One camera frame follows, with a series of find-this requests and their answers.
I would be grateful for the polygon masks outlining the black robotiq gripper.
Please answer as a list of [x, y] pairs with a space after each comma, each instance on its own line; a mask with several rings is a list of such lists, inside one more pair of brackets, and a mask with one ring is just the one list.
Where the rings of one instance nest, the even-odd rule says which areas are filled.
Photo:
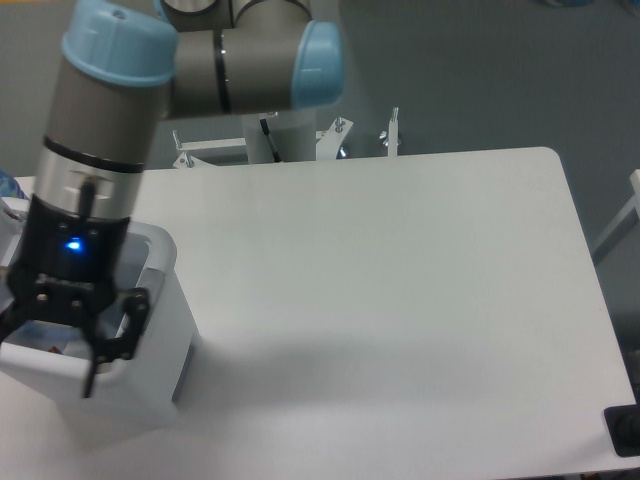
[[[115, 300], [114, 272], [130, 219], [82, 217], [33, 196], [14, 260], [1, 268], [1, 284], [12, 296], [1, 311], [1, 342], [29, 320], [69, 325], [71, 303], [82, 300], [92, 316]], [[82, 398], [92, 395], [100, 365], [132, 360], [151, 311], [149, 291], [122, 291], [125, 325], [106, 338], [100, 329], [83, 333], [90, 363]]]

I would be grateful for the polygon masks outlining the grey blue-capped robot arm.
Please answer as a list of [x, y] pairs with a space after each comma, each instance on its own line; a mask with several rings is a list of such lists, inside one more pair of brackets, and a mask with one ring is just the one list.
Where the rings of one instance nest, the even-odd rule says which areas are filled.
[[341, 35], [306, 1], [159, 1], [149, 16], [79, 1], [61, 40], [34, 194], [16, 259], [2, 275], [8, 337], [25, 323], [77, 329], [98, 368], [130, 360], [149, 293], [120, 290], [121, 255], [157, 124], [336, 103]]

